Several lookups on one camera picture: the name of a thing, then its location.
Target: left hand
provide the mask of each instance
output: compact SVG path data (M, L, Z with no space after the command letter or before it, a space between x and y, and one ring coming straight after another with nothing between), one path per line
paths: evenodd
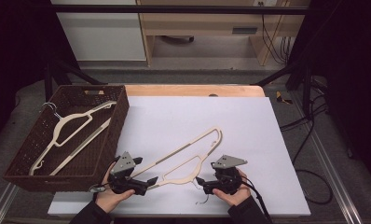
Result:
M104 176L102 184L107 183L109 172L114 167L115 164L116 163L113 162L110 165L109 169L106 172L106 175ZM106 190L104 192L98 193L95 202L106 213L110 213L111 211L113 211L120 202L127 200L132 194L135 193L134 189L129 189L121 194L116 194L110 189L108 185L105 185L104 187L106 188Z

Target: white cabinet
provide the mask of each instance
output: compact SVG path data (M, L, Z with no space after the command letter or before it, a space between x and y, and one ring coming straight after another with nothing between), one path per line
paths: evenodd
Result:
M136 5L134 0L51 0L52 4ZM58 13L78 61L145 61L137 13Z

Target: person's hand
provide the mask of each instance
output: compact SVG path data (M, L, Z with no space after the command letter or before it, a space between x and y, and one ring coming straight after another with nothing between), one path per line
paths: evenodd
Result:
M244 172L242 172L240 169L238 169L238 171L241 176L245 177L243 178L243 181L246 182L247 175ZM238 188L238 191L234 193L233 195L225 194L220 189L213 189L213 193L215 194L215 196L217 196L218 198L228 203L229 206L238 205L244 200L246 200L248 197L250 197L251 195L250 188L245 186L244 184L241 184L240 187Z
M107 170L102 184L107 183L109 172L115 164L116 163L113 162ZM104 185L104 187L106 188L106 190L104 192L98 193L96 197L96 204L98 204L98 206L100 206L106 213L113 211L120 202L128 199L135 192L134 189L130 189L121 194L116 194L110 189L108 185Z

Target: gray floor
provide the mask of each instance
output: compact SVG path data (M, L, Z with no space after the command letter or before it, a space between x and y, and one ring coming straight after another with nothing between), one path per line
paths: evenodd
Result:
M113 63L106 63L104 66L102 66L103 63L82 63L82 65L85 72L92 77L109 83L123 84L249 84L273 74L282 67L272 60L265 67L259 66L253 52L248 50L251 49L251 45L247 37L196 36L193 43L158 38L156 44L153 63L150 67L143 63L121 63L121 69L118 69L118 64ZM281 126L301 117L296 104L288 105L276 101L277 91L281 91L285 98L293 97L294 101L300 96L298 91L285 91L283 86L285 79L286 77L280 78L265 87L265 94L271 99ZM18 99L20 103L14 109L0 135L0 196L7 185L2 175L34 124L40 106L45 101L43 83L37 82L22 89L18 93ZM337 169L363 223L371 223L371 176L361 161L348 158L346 146L328 114L322 113L317 116L315 131ZM306 126L282 134L290 157L294 157L306 137ZM295 168L308 169L325 176L315 148L315 144L308 141L297 159ZM311 175L299 174L298 177L302 187L311 198L317 201L327 198L328 191L323 182ZM48 223L49 219L59 223L60 218L47 215L52 197L53 194L50 192L28 192L19 189L12 205L8 208L4 222ZM275 223L348 223L339 205L336 198L327 205L309 203L312 213L310 217L276 218L274 221Z

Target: floor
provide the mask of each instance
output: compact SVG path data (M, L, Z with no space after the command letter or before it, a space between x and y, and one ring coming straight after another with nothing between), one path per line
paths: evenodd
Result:
M195 36L194 42L184 39L157 38L153 62L150 66L140 62L122 63L80 63L83 70L108 83L199 83L199 84L251 84L261 78L272 75L283 67L274 60L266 66L260 66L247 37ZM72 77L74 82L82 80ZM287 77L281 77L264 87L267 97L272 102L279 125L300 119L303 114L299 109L300 91L287 91L284 83ZM278 101L277 92L283 100ZM312 91L312 96L319 95ZM0 199L7 182L2 179L11 158L20 147L34 118L38 115L41 104L45 101L44 85L37 82L21 90L17 96L19 105L14 109L7 126L0 135ZM316 105L323 105L320 99ZM309 202L312 215L300 218L276 218L275 223L371 223L371 176L363 163L347 157L346 146L337 131L336 124L329 114L316 116L312 135L299 154L296 169L308 169L319 174L334 187L334 198L327 204ZM282 135L293 158L306 138L310 123L298 126ZM329 158L324 160L325 153ZM334 175L339 182L332 181L326 170L334 167ZM325 201L329 190L316 176L298 172L301 186L314 201ZM47 215L50 192L28 192L13 189L10 207L3 223L67 223L68 220Z

